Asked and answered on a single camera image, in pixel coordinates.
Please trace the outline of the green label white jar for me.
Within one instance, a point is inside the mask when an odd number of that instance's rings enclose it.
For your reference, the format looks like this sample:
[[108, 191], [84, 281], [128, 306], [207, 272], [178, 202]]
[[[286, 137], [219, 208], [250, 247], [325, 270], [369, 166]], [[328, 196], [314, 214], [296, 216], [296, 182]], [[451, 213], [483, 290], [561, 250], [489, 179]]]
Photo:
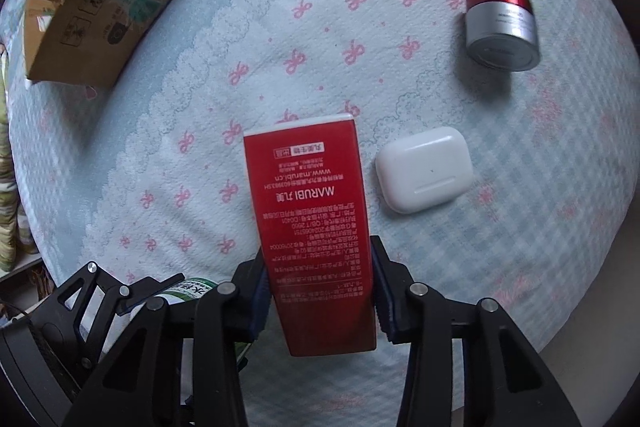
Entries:
[[190, 279], [175, 283], [158, 295], [170, 305], [174, 305], [175, 303], [185, 303], [186, 301], [200, 299], [217, 286], [216, 282], [205, 277], [190, 277]]

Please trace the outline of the white earbuds case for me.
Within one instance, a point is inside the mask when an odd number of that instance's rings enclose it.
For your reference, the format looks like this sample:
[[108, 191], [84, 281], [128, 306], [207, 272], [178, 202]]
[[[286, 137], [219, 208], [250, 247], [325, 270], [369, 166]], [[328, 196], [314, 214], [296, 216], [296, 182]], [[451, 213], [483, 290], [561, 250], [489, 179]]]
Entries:
[[468, 144], [451, 127], [387, 143], [375, 157], [375, 170], [387, 206], [402, 215], [450, 202], [474, 180]]

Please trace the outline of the red Marubi cosmetic box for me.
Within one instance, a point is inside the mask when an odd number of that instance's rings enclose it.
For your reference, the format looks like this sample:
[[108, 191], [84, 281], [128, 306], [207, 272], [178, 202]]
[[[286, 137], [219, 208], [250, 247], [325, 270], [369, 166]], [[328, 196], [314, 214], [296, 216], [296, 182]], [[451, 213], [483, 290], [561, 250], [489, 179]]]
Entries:
[[366, 190], [349, 114], [244, 135], [260, 249], [288, 351], [376, 347]]

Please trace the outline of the red silver cream jar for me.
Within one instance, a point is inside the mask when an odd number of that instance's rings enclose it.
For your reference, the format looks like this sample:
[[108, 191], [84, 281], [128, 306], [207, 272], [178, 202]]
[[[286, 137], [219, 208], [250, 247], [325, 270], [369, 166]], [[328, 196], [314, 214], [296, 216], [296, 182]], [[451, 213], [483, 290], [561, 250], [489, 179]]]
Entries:
[[540, 62], [530, 0], [465, 0], [465, 47], [473, 60], [508, 72], [526, 72]]

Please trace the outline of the green patterned pillow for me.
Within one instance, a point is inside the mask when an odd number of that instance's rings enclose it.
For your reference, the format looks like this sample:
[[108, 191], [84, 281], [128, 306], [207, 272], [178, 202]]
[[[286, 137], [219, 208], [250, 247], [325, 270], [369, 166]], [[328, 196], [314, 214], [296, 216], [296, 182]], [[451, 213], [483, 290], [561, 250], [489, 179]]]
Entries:
[[37, 254], [35, 239], [26, 212], [21, 203], [16, 182], [12, 147], [9, 136], [9, 113], [6, 101], [6, 74], [8, 54], [1, 47], [1, 271], [10, 272], [16, 265], [18, 255]]

